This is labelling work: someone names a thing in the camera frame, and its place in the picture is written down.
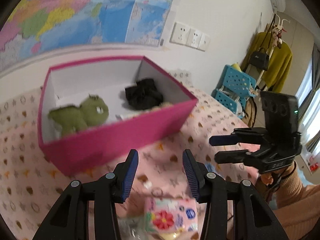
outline electrical outlet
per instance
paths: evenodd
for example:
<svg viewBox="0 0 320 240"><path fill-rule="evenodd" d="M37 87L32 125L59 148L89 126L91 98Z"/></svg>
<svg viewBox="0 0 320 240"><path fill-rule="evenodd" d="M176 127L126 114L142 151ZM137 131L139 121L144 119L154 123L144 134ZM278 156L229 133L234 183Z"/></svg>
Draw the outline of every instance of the electrical outlet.
<svg viewBox="0 0 320 240"><path fill-rule="evenodd" d="M203 33L201 40L199 42L198 49L202 51L206 51L207 48L209 47L209 44L210 44L210 37L207 34Z"/></svg>
<svg viewBox="0 0 320 240"><path fill-rule="evenodd" d="M191 29L186 45L197 49L201 40L201 36L202 36L201 31L196 29Z"/></svg>
<svg viewBox="0 0 320 240"><path fill-rule="evenodd" d="M190 29L191 28L185 24L175 23L170 42L185 45L190 34Z"/></svg>

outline green plush dinosaur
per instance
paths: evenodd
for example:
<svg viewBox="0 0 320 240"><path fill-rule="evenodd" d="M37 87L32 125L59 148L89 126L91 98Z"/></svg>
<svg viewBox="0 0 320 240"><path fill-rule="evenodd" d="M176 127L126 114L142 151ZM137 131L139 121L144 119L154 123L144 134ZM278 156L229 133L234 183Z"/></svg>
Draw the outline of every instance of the green plush dinosaur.
<svg viewBox="0 0 320 240"><path fill-rule="evenodd" d="M89 95L79 107L69 105L53 109L48 117L62 127L61 137L64 137L103 124L109 117L109 109L102 98Z"/></svg>

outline blue basket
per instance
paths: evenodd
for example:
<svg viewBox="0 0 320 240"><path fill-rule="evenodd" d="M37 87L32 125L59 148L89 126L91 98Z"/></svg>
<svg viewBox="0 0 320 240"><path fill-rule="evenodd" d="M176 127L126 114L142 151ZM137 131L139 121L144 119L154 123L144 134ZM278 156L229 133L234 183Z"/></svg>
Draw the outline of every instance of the blue basket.
<svg viewBox="0 0 320 240"><path fill-rule="evenodd" d="M225 95L224 93L220 92L219 90L217 90L215 99L221 103L223 106L225 106L226 108L228 108L231 112L233 112L234 114L236 114L237 111L237 103L231 99L230 97L228 97L227 95Z"/></svg>
<svg viewBox="0 0 320 240"><path fill-rule="evenodd" d="M245 100L245 98L240 98L239 102L240 102L240 104L242 106L242 109L245 109L245 104L247 103L247 100Z"/></svg>
<svg viewBox="0 0 320 240"><path fill-rule="evenodd" d="M229 65L226 65L226 67L227 71L223 80L223 85L232 92L236 93L239 97L255 97L256 95L250 93L249 91L250 85L252 88L256 87L255 79Z"/></svg>

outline pink bedsheet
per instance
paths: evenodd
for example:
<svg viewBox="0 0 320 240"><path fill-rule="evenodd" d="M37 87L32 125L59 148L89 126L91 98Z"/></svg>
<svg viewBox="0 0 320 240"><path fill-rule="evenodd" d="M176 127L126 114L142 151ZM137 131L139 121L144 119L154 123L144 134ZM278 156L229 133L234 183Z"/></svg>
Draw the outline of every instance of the pink bedsheet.
<svg viewBox="0 0 320 240"><path fill-rule="evenodd" d="M243 164L223 164L214 162L219 150L248 148L254 145L211 147L208 143L212 135L230 134L234 128L246 125L215 99L201 90L190 88L199 103L178 134L137 149L139 166L130 197L125 204L117 205L120 217L138 216L143 213L143 196L186 197L190 192L182 166L182 152L191 149L199 162L210 162L226 180L240 182L249 179L255 183L257 170ZM96 180L113 171L124 156L103 166L87 170L69 178L59 172L44 158L38 147L36 117L40 89L25 93L0 105L0 213L10 230L19 240L31 240L47 212L63 189L73 180L83 183ZM198 205L199 228L202 228L205 205ZM93 208L89 208L90 218ZM229 205L229 216L232 206ZM94 227L89 220L90 239ZM197 239L201 233L186 234L179 239Z"/></svg>

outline yellow sweater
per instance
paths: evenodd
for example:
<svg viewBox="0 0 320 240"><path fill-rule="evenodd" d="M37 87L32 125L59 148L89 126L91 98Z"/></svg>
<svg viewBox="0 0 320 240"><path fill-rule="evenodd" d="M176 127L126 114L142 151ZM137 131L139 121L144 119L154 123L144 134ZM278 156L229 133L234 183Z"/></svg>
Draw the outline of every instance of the yellow sweater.
<svg viewBox="0 0 320 240"><path fill-rule="evenodd" d="M254 51L257 51L265 37L266 33L258 33L256 37L254 38L251 47L249 49L249 52L247 56L244 58L244 61L241 65L241 69L244 70L244 68L248 65L248 61L250 59L251 54ZM262 48L267 49L269 40L270 40L271 33L268 33ZM273 54L269 61L269 68L268 71L265 71L262 78L265 81L268 88L273 87L273 92L280 93L282 90L282 87L284 85L284 81L287 78L287 75L290 70L290 65L292 61L292 52L288 44L285 42L282 43L282 48L279 49L278 47L275 47Z"/></svg>

